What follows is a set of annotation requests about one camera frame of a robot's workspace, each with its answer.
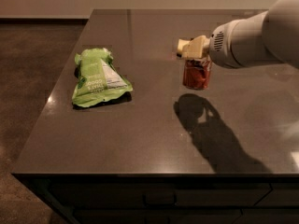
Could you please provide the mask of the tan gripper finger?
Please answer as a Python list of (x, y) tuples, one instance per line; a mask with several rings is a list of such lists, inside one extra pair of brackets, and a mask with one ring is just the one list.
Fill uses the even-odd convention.
[(210, 39), (205, 35), (181, 41), (181, 56), (186, 60), (202, 59), (209, 51)]

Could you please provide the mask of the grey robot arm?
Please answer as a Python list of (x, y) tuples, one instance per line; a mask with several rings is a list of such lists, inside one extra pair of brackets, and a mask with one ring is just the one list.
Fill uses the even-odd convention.
[(185, 60), (205, 57), (221, 67), (238, 69), (287, 63), (299, 67), (299, 0), (277, 0), (268, 10), (217, 27), (210, 37), (178, 42)]

